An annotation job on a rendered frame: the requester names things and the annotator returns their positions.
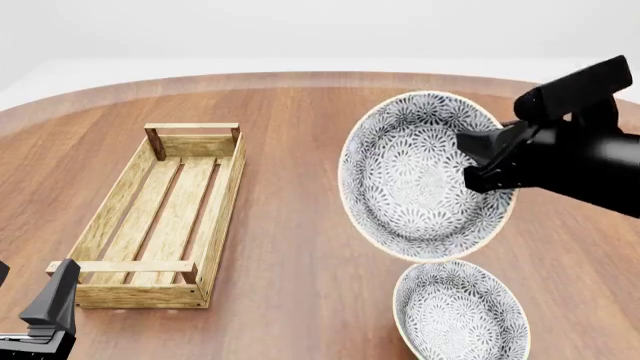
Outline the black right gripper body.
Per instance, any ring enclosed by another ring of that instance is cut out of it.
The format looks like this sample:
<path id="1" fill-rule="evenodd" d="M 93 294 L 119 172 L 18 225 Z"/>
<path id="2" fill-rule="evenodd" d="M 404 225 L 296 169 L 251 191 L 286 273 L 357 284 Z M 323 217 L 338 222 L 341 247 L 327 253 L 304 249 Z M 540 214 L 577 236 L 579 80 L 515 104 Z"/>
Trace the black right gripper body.
<path id="1" fill-rule="evenodd" d="M 536 127 L 537 130 L 529 140 L 519 143 L 504 158 L 485 167 L 478 167 L 476 163 L 466 167 L 463 171 L 466 187 L 477 193 L 487 193 L 539 185 L 544 166 L 538 153 L 539 146 L 535 145 L 541 128 Z"/>

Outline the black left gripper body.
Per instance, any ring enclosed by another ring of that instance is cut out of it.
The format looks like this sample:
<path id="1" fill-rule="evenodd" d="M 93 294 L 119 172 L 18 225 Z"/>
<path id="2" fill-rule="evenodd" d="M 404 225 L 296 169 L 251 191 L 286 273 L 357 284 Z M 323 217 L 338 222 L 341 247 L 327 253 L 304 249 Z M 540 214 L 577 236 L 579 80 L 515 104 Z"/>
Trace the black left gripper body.
<path id="1" fill-rule="evenodd" d="M 67 360 L 75 341 L 65 331 L 44 337 L 0 334 L 0 360 Z"/>

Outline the patterned grey-white bowl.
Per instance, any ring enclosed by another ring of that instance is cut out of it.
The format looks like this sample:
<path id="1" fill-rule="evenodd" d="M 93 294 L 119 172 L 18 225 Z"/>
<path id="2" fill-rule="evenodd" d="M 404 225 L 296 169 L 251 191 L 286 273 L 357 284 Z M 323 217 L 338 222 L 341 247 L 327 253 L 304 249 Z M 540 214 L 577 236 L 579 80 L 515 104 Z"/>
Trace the patterned grey-white bowl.
<path id="1" fill-rule="evenodd" d="M 376 105 L 339 158 L 349 220 L 376 248 L 415 263 L 483 248 L 509 220 L 518 192 L 466 188 L 463 170 L 475 162 L 457 148 L 456 134 L 501 128 L 483 107 L 450 92 L 408 92 Z"/>
<path id="2" fill-rule="evenodd" d="M 393 316 L 418 360 L 528 360 L 525 311 L 498 278 L 463 260 L 410 266 L 396 282 Z"/>

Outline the wooden slat tray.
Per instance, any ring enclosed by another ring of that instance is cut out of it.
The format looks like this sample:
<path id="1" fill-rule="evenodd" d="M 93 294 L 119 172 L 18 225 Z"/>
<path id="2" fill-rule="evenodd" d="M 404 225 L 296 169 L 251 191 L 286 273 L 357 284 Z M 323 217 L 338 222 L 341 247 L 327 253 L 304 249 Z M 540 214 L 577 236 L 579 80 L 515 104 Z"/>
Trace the wooden slat tray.
<path id="1" fill-rule="evenodd" d="M 78 308 L 207 308 L 246 163 L 236 123 L 158 123 L 68 256 Z"/>

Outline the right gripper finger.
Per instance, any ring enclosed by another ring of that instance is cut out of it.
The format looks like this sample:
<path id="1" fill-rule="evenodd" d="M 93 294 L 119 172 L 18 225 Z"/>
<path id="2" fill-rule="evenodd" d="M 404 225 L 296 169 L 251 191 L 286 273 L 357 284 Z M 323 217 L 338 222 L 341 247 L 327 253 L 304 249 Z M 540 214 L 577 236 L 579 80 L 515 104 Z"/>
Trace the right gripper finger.
<path id="1" fill-rule="evenodd" d="M 504 158 L 515 146 L 529 140 L 537 127 L 528 122 L 509 122 L 490 131 L 461 131 L 456 134 L 457 149 L 485 167 Z"/>

